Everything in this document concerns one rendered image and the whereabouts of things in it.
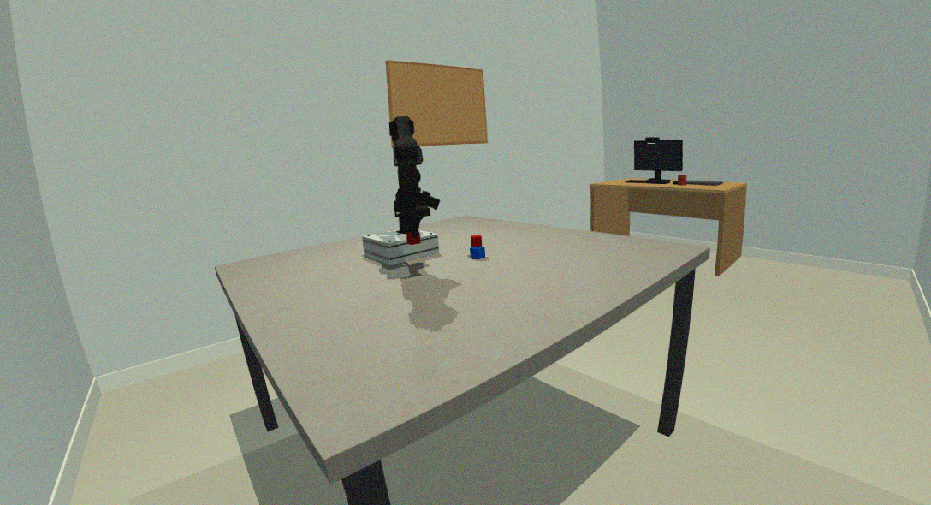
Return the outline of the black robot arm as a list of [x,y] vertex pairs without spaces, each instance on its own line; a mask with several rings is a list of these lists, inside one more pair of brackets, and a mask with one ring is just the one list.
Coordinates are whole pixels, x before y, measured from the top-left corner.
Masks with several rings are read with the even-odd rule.
[[[389,133],[395,144],[395,147],[393,147],[394,166],[398,166],[396,172],[398,172],[399,185],[409,188],[416,187],[420,183],[421,175],[417,165],[422,165],[424,161],[422,149],[420,145],[417,146],[416,140],[412,137],[414,132],[414,121],[406,116],[397,116],[389,124]],[[421,205],[427,205],[427,207],[437,210],[440,204],[439,199],[432,197],[430,193],[424,190],[422,190],[422,193],[420,191],[418,193],[419,201],[422,202]],[[400,210],[394,212],[395,217],[400,219],[400,230],[396,230],[396,232],[405,234],[405,224],[396,213],[400,212]]]

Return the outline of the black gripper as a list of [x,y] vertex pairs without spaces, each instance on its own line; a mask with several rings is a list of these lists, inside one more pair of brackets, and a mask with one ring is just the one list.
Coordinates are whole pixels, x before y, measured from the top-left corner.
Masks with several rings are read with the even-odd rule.
[[430,208],[421,205],[419,201],[419,185],[413,188],[399,185],[400,202],[394,204],[394,210],[400,210],[398,215],[405,224],[406,232],[411,232],[413,239],[418,237],[418,227],[423,217],[430,216]]

